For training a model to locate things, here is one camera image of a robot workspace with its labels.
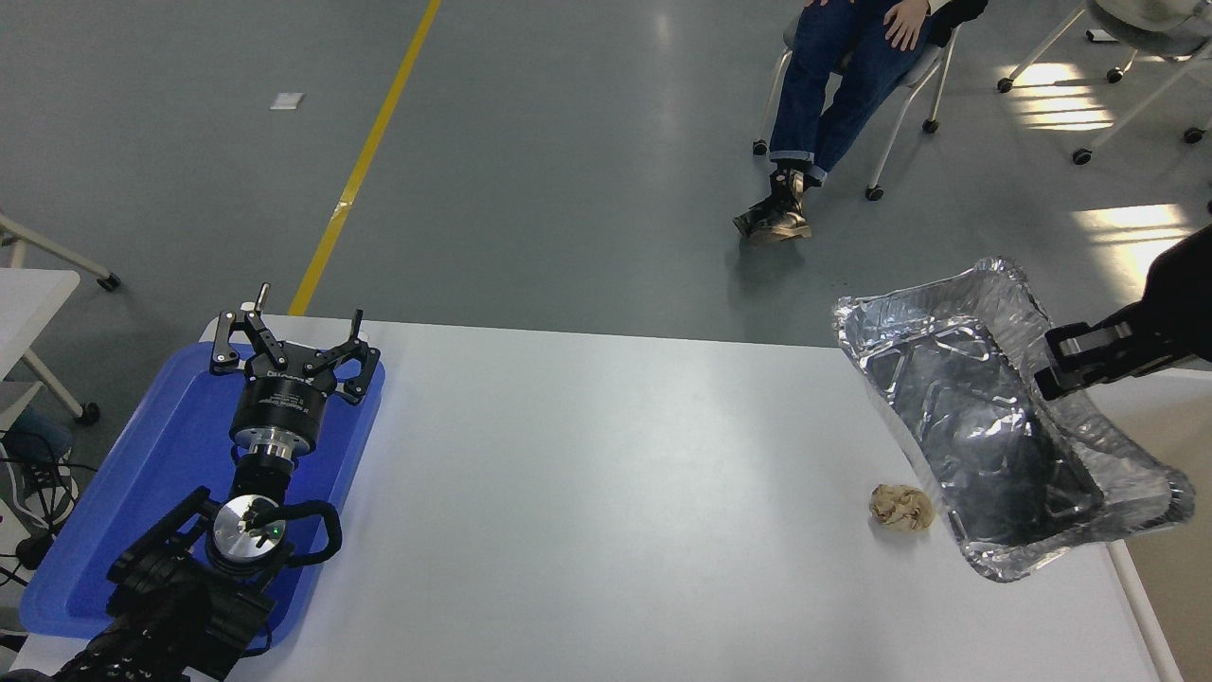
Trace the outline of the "person's hand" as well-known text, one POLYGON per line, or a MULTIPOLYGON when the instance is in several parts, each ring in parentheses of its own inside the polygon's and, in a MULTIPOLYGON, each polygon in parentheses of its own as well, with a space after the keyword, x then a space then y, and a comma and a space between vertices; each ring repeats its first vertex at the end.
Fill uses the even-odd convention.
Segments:
POLYGON ((884 39, 893 50, 908 52, 917 48, 922 25, 931 13, 926 0, 903 0, 884 15, 884 39))

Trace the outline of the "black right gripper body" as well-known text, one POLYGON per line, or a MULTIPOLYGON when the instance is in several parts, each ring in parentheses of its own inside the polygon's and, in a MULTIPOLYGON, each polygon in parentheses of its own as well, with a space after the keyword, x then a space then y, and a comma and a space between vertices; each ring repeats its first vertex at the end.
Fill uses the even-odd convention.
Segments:
POLYGON ((1161 252, 1147 274, 1147 329, 1211 361, 1211 227, 1161 252))

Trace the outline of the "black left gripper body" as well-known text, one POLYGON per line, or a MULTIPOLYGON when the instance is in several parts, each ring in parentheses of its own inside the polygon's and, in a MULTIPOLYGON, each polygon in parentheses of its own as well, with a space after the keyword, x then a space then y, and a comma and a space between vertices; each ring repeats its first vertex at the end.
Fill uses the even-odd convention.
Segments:
POLYGON ((230 439, 251 448, 255 436, 271 430, 290 432, 295 448, 315 448, 328 396, 336 391, 333 368, 318 376, 275 368, 242 367, 245 386, 230 426, 230 439))

